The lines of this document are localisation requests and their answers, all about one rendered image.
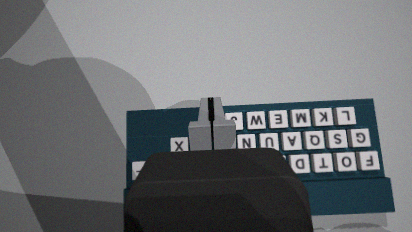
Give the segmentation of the dark teal keyboard base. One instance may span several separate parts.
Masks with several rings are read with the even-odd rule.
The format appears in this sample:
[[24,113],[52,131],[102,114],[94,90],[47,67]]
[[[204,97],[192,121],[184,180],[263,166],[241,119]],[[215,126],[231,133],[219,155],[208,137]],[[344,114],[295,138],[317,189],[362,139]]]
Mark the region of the dark teal keyboard base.
[[[190,151],[200,107],[127,111],[125,196],[149,156]],[[374,100],[223,106],[236,149],[274,148],[308,190],[311,216],[395,212]]]

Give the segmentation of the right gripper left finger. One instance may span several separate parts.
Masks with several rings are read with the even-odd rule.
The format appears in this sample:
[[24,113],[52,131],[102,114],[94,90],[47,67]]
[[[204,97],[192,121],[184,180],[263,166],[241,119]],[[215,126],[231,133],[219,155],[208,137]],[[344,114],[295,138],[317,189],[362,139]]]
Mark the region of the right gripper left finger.
[[201,98],[198,121],[189,122],[190,151],[212,150],[211,98]]

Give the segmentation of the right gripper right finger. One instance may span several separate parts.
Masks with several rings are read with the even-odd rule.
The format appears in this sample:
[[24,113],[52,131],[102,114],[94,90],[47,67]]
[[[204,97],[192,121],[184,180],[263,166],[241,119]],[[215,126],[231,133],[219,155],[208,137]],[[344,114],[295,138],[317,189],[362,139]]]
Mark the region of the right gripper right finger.
[[236,149],[236,124],[225,119],[220,97],[211,97],[211,117],[214,150]]

